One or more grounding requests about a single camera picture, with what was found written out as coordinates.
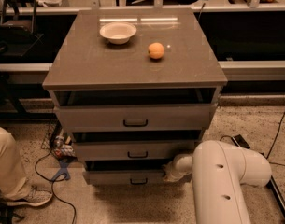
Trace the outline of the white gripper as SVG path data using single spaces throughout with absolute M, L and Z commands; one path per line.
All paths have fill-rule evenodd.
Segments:
M 178 182 L 192 173 L 192 155 L 178 154 L 168 164 L 163 165 L 164 181 Z

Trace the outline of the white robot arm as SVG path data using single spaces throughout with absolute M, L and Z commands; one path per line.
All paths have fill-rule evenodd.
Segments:
M 251 224 L 241 186 L 264 187 L 272 175 L 262 154 L 213 140 L 178 154 L 163 169 L 166 182 L 192 177 L 196 224 Z

